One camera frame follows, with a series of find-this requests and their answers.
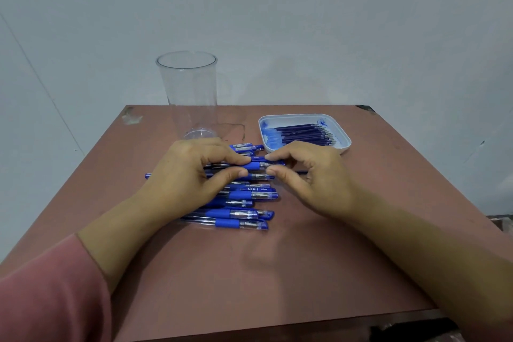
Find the brown table surface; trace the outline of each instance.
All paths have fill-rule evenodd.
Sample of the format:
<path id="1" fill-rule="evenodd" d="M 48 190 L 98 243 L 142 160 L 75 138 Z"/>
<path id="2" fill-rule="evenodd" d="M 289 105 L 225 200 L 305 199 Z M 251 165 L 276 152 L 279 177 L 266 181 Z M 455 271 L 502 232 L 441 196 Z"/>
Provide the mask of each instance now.
<path id="1" fill-rule="evenodd" d="M 352 140 L 357 180 L 414 214 L 513 259 L 511 241 L 379 115 L 355 106 L 222 106 L 230 143 L 261 141 L 263 115 L 323 113 Z M 0 267 L 40 254 L 144 183 L 176 139 L 168 106 L 121 114 Z M 170 223 L 132 262 L 113 298 L 117 341 L 159 339 L 418 311 L 433 303 L 365 238 L 315 215 L 283 186 L 268 232 Z"/>

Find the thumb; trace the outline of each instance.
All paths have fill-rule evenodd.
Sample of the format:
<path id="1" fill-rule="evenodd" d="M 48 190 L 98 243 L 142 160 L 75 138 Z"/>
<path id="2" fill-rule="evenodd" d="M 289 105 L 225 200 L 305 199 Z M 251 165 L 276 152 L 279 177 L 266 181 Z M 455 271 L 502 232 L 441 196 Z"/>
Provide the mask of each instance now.
<path id="1" fill-rule="evenodd" d="M 292 169 L 285 165 L 272 165 L 266 170 L 268 175 L 278 177 L 283 183 L 287 184 L 294 190 L 298 197 L 307 200 L 311 195 L 311 187 Z"/>
<path id="2" fill-rule="evenodd" d="M 210 177 L 203 184 L 203 191 L 210 197 L 209 200 L 211 200 L 220 190 L 224 188 L 226 184 L 234 181 L 239 177 L 244 177 L 247 175 L 247 169 L 241 168 L 240 166 L 231 166 L 229 168 L 220 170 L 214 176 Z"/>

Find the pile of pens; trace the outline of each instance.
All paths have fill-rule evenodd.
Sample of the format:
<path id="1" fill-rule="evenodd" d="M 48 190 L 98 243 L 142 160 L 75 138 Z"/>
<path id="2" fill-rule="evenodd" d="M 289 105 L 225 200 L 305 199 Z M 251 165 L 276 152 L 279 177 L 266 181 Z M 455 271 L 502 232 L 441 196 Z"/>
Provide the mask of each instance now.
<path id="1" fill-rule="evenodd" d="M 292 141 L 305 141 L 315 145 L 331 146 L 337 142 L 337 138 L 325 125 L 309 123 L 306 125 L 294 125 L 262 129 L 266 144 L 272 149 L 285 146 Z"/>
<path id="2" fill-rule="evenodd" d="M 282 162 L 270 162 L 263 156 L 255 156 L 255 152 L 264 150 L 263 145 L 240 143 L 230 145 L 239 154 L 251 156 L 251 162 L 242 165 L 249 172 L 265 170 L 266 167 Z M 230 166 L 226 162 L 212 163 L 204 166 L 207 177 Z M 272 180 L 274 177 L 265 173 L 249 173 L 229 183 L 216 197 L 202 208 L 197 209 L 181 218 L 189 223 L 203 224 L 206 226 L 225 227 L 234 229 L 268 230 L 267 221 L 274 216 L 274 211 L 267 209 L 255 209 L 255 201 L 269 201 L 278 198 L 278 192 L 269 183 L 251 183 L 251 181 Z"/>

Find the pink shirt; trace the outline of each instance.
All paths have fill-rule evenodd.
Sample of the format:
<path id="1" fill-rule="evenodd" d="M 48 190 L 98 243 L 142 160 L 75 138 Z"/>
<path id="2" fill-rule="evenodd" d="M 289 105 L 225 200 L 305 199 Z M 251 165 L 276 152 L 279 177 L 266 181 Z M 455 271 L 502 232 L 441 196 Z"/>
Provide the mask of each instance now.
<path id="1" fill-rule="evenodd" d="M 513 341 L 513 323 L 474 326 L 467 342 Z M 71 235 L 0 280 L 0 340 L 108 342 L 110 294 L 101 271 Z"/>

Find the transparent plastic cup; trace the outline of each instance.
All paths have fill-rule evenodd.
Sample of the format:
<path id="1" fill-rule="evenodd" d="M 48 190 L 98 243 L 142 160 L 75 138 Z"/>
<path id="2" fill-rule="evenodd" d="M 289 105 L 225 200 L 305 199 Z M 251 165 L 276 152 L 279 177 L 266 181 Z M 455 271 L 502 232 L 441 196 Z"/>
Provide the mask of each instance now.
<path id="1" fill-rule="evenodd" d="M 206 52 L 171 52 L 157 58 L 167 100 L 183 139 L 216 137 L 217 57 Z"/>

